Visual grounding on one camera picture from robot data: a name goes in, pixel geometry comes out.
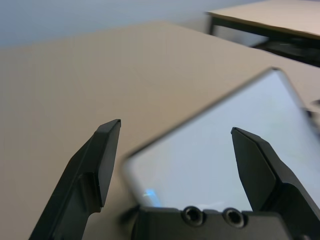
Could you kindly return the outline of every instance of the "white wall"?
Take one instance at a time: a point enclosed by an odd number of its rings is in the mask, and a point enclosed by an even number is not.
[[[257,0],[2,0],[0,46],[20,45],[154,20],[205,32],[206,11]],[[246,42],[233,32],[224,34]]]

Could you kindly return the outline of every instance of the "screw hole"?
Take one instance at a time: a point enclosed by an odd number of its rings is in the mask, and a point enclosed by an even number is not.
[[[186,217],[188,219],[190,219],[191,221],[198,221],[200,218],[200,215],[198,213],[198,211],[194,210],[194,209],[187,209],[185,211]]]
[[[244,215],[234,208],[227,208],[222,214],[224,220],[234,228],[243,228],[245,226]]]
[[[234,224],[241,223],[241,220],[242,220],[241,216],[235,211],[228,212],[228,217],[229,217],[230,221]]]
[[[199,227],[204,223],[205,215],[195,206],[188,206],[182,212],[183,220],[192,227]]]

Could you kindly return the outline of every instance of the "black metal frame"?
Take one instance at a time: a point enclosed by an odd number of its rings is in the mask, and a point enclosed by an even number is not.
[[[283,28],[274,27],[272,29],[263,26],[254,26],[243,22],[238,22],[232,19],[220,18],[217,16],[210,16],[210,23],[208,28],[208,34],[214,35],[216,26],[222,26],[230,29],[240,30],[247,33],[257,34],[268,37],[274,41],[292,42],[301,46],[308,46],[309,48],[320,49],[320,39],[310,38],[302,36],[300,32],[288,32]]]

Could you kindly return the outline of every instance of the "table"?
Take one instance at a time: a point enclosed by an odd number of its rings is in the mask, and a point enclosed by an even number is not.
[[[117,118],[105,208],[83,239],[128,239],[116,221],[135,204],[123,156],[270,66],[312,109],[319,68],[165,22],[0,49],[0,239],[29,237],[71,156]]]
[[[262,35],[278,41],[306,41],[309,47],[320,44],[320,3],[306,0],[267,0],[209,11],[208,33],[223,26]]]

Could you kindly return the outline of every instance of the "phone screen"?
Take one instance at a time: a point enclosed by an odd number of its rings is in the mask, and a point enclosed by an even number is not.
[[[320,207],[320,142],[302,107],[286,75],[270,69],[131,155],[125,178],[143,206],[250,211],[231,136],[238,127],[268,141]]]

